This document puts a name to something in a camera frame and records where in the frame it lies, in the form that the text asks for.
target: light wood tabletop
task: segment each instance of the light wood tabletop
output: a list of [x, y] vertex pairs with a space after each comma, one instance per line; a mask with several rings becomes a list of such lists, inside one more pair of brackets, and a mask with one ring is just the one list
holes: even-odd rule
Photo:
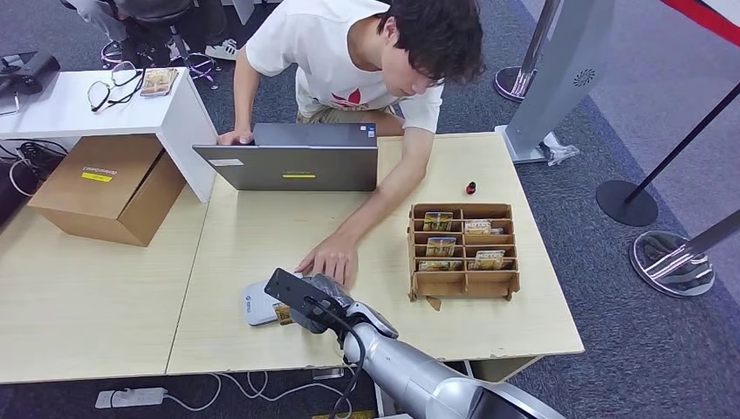
[[164, 374], [206, 209], [186, 187], [141, 248], [23, 208], [0, 234], [0, 382]]
[[[401, 158], [401, 140], [379, 139], [379, 178]], [[477, 183], [467, 196], [464, 188]], [[250, 327], [243, 288], [276, 267], [292, 269], [367, 195], [237, 192], [216, 180], [182, 308], [168, 374], [339, 365], [332, 333], [297, 325]], [[409, 302], [406, 228], [412, 203], [509, 203], [521, 291], [504, 299], [445, 299], [436, 312]], [[437, 135], [423, 184], [362, 241], [351, 294], [387, 317], [401, 339], [444, 360], [523, 358], [583, 351], [578, 330], [503, 139]]]

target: speaker grille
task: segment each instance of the speaker grille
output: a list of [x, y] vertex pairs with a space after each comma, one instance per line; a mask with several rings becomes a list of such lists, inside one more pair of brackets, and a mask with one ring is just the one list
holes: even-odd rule
[[586, 68], [585, 70], [581, 70], [578, 74], [576, 74], [576, 77], [573, 78], [573, 85], [576, 87], [583, 87], [591, 83], [595, 77], [596, 70], [593, 70], [592, 68]]

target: eyeglasses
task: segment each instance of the eyeglasses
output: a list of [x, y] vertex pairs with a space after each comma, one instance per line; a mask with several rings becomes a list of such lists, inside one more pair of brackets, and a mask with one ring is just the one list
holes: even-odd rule
[[[98, 112], [113, 105], [118, 105], [119, 103], [129, 102], [136, 92], [141, 90], [141, 85], [144, 83], [144, 78], [141, 77], [143, 74], [143, 70], [137, 70], [129, 61], [117, 64], [111, 70], [111, 81], [113, 82], [113, 86], [107, 84], [105, 81], [98, 80], [95, 83], [92, 83], [90, 88], [87, 89], [87, 101], [90, 102], [90, 110]], [[136, 79], [139, 81], [136, 83], [136, 87], [133, 92], [130, 92], [120, 99], [110, 99], [111, 91], [115, 87], [123, 87]]]

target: khaki shorts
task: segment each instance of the khaki shorts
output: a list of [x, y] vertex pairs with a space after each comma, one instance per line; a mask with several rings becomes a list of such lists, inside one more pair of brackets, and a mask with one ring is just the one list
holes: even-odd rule
[[[392, 106], [386, 106], [378, 109], [381, 112], [395, 115]], [[299, 124], [346, 124], [362, 122], [365, 116], [371, 111], [343, 111], [330, 106], [322, 106], [316, 113], [311, 116], [303, 116], [301, 112], [296, 112], [296, 122]]]

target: gray laptop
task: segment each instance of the gray laptop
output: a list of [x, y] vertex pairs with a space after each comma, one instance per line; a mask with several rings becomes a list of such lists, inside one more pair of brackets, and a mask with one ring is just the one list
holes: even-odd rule
[[238, 190], [375, 190], [374, 124], [256, 124], [254, 145], [193, 146]]

